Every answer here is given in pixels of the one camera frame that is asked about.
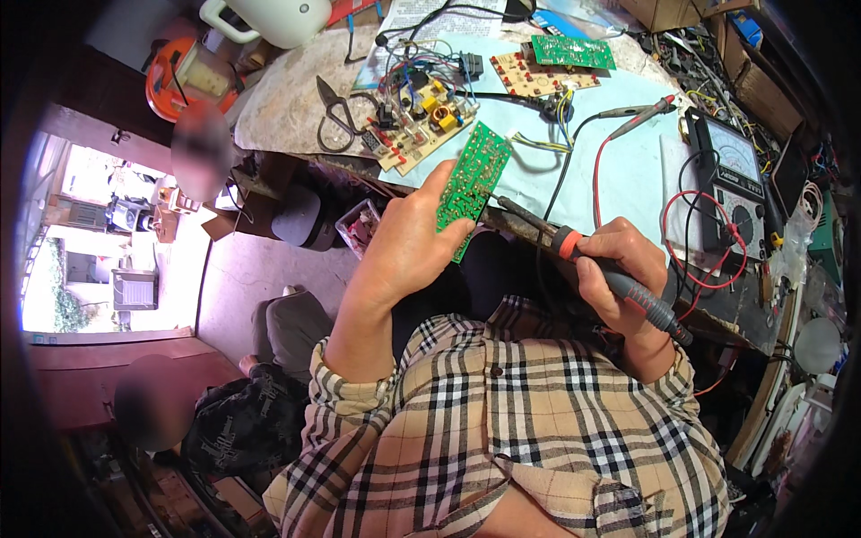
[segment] control board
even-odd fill
[[[541,65],[581,65],[616,69],[613,53],[606,41],[584,40],[564,35],[533,35],[532,48]]]
[[[598,77],[585,67],[564,65],[539,65],[535,57],[527,58],[523,53],[492,56],[490,63],[508,93],[515,96],[538,97],[561,93],[565,82],[578,88],[600,86]]]
[[[384,105],[390,108],[392,124],[383,127],[368,118],[362,144],[382,169],[395,168],[402,176],[467,128],[479,108],[434,78],[412,94],[407,88],[401,89]]]
[[[511,146],[505,138],[480,121],[469,135],[466,146],[440,196],[437,209],[437,231],[464,217],[478,220],[496,187],[502,170],[511,158]],[[472,234],[463,240],[451,261],[460,263]]]

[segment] table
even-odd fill
[[[361,13],[356,17],[355,25],[354,56],[356,52],[368,50],[376,36],[376,13],[373,10]],[[522,42],[538,31],[526,23],[504,23],[499,38]],[[288,51],[277,59],[255,86],[253,95],[244,99],[245,107],[238,115],[234,130],[235,142],[244,149],[287,153],[346,170],[385,196],[407,195],[412,192],[411,188],[378,180],[380,165],[374,159],[362,156],[366,153],[363,153],[358,140],[346,152],[336,155],[321,153],[317,145],[316,132],[325,109],[318,96],[316,76],[320,75],[339,95],[347,96],[361,68],[361,64],[344,65],[348,39],[346,22],[340,22],[310,43]],[[645,54],[630,36],[624,35],[608,43],[618,69],[678,89],[676,81],[652,57]],[[684,94],[677,103],[680,107],[691,105]],[[363,104],[363,100],[352,100],[350,107],[356,121],[373,113],[370,104]],[[324,128],[323,136],[336,144],[339,131],[331,122],[327,122],[327,125],[331,131]],[[533,243],[536,241],[537,232],[532,226],[499,209],[487,207],[480,220]],[[674,276],[670,271],[670,282],[666,288],[669,295],[665,293],[667,300],[673,300]],[[690,305],[690,294],[685,293],[678,298],[679,313],[686,311]],[[702,297],[691,315],[695,331],[728,343],[747,345],[770,355],[780,319],[773,319],[771,325],[766,323],[768,312],[756,304],[758,296],[759,280],[755,275],[748,274],[739,279],[734,293],[723,289]]]

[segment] soldering iron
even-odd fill
[[[557,228],[506,196],[489,194],[501,207],[529,222],[541,233],[550,236],[550,250],[554,254],[569,262],[574,262],[582,256],[577,248],[577,242],[584,237],[583,234],[569,226]],[[595,260],[602,274],[604,274],[610,291],[640,311],[646,321],[660,331],[668,332],[673,340],[682,345],[690,345],[693,342],[693,335],[679,323],[672,308],[648,288],[625,273],[615,260],[603,257],[593,257],[592,259]]]

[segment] floor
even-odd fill
[[[197,337],[231,362],[251,353],[251,313],[285,285],[307,289],[335,318],[359,261],[349,249],[326,252],[235,233],[213,243],[203,280]]]
[[[201,224],[214,213],[201,208],[181,215],[173,243],[158,243],[154,232],[132,234],[132,267],[152,269],[153,246],[158,259],[158,309],[131,313],[133,331],[160,331],[194,327],[197,300],[209,247]]]

